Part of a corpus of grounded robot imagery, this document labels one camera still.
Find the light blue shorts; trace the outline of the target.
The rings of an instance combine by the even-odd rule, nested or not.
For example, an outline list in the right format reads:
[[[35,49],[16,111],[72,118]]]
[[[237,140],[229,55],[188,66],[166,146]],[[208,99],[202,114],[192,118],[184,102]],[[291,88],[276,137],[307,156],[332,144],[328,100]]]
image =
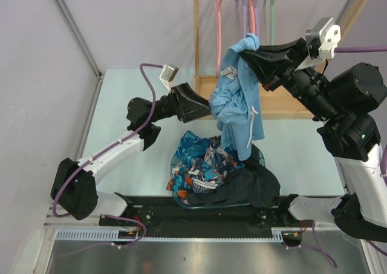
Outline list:
[[[211,114],[221,131],[221,146],[230,147],[239,160],[247,160],[252,142],[265,138],[262,124],[259,80],[239,55],[260,46],[257,35],[246,34],[223,57],[216,87],[209,99]]]

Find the sage green hanger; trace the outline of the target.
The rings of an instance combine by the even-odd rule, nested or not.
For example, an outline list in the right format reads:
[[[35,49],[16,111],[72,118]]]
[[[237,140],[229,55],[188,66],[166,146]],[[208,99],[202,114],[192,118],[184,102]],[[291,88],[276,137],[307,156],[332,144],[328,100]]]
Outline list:
[[[276,9],[275,9],[276,0],[264,0],[264,6],[266,5],[267,1],[269,1],[269,5],[270,5],[269,45],[273,46],[275,44],[275,38],[276,38]]]

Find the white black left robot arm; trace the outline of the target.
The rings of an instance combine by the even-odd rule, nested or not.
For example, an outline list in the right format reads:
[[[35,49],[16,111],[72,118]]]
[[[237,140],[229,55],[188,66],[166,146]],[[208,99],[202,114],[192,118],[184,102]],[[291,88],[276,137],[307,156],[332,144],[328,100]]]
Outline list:
[[[161,128],[155,123],[177,117],[183,123],[210,115],[207,99],[197,94],[188,83],[171,88],[169,94],[152,101],[140,97],[128,103],[129,126],[114,142],[89,157],[62,160],[58,166],[51,198],[53,215],[83,220],[90,215],[110,215],[120,225],[134,217],[130,202],[122,194],[98,192],[96,186],[113,169],[133,155],[152,146]]]

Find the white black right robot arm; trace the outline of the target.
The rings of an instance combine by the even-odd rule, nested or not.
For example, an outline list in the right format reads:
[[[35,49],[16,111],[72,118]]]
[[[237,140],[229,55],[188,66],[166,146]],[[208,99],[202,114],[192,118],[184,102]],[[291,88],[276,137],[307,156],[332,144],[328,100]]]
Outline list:
[[[346,189],[331,199],[299,195],[280,209],[280,222],[294,226],[302,219],[326,221],[353,238],[385,242],[385,159],[371,116],[386,99],[379,68],[361,62],[328,80],[307,63],[309,48],[303,39],[248,48],[239,55],[263,89],[283,87],[315,121],[323,122],[317,131],[336,159]]]

